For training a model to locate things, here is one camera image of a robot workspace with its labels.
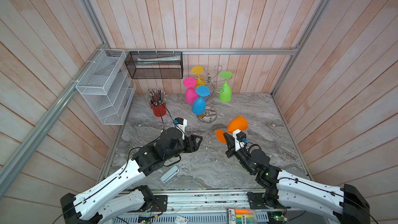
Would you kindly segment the orange wine glass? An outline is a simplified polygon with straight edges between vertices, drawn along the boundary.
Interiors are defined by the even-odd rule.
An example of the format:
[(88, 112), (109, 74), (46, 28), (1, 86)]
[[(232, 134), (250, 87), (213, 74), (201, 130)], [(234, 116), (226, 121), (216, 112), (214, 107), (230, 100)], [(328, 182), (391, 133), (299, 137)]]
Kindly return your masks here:
[[(247, 128), (248, 128), (248, 121), (246, 120), (246, 118), (244, 118), (243, 116), (237, 116), (229, 123), (226, 133), (232, 134), (236, 130), (245, 131)], [(224, 137), (224, 133), (225, 132), (223, 130), (220, 129), (217, 130), (216, 138), (218, 139), (218, 141), (225, 144), (227, 141)]]

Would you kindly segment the blue wine glass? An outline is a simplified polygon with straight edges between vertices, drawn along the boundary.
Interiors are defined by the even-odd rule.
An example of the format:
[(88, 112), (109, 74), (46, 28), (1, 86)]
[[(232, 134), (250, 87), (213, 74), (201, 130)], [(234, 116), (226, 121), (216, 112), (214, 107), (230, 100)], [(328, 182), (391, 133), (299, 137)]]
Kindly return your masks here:
[(192, 105), (192, 112), (195, 115), (202, 115), (205, 113), (206, 100), (205, 97), (210, 95), (210, 90), (207, 86), (199, 86), (196, 88), (196, 93), (198, 97), (194, 100)]

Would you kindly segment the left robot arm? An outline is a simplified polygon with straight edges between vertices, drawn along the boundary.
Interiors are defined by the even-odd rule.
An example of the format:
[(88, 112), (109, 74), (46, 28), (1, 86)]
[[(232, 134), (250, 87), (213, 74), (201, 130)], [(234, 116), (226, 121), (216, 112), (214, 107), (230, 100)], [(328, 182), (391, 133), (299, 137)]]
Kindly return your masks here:
[(77, 195), (63, 196), (61, 216), (67, 224), (104, 224), (129, 211), (149, 210), (154, 204), (149, 187), (138, 186), (122, 197), (119, 194), (164, 167), (167, 160), (198, 151), (202, 141), (201, 136), (186, 136), (180, 128), (168, 128), (135, 154), (129, 154), (126, 164), (97, 185)]

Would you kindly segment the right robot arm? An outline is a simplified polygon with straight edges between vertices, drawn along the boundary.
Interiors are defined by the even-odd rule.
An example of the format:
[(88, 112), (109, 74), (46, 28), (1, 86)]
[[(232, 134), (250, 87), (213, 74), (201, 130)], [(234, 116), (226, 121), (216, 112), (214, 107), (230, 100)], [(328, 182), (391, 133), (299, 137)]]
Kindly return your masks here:
[(227, 145), (227, 157), (235, 157), (265, 188), (252, 208), (298, 208), (340, 224), (371, 222), (370, 205), (356, 187), (324, 185), (275, 167), (257, 144), (247, 147), (246, 134), (239, 129), (232, 133), (218, 130), (216, 137)]

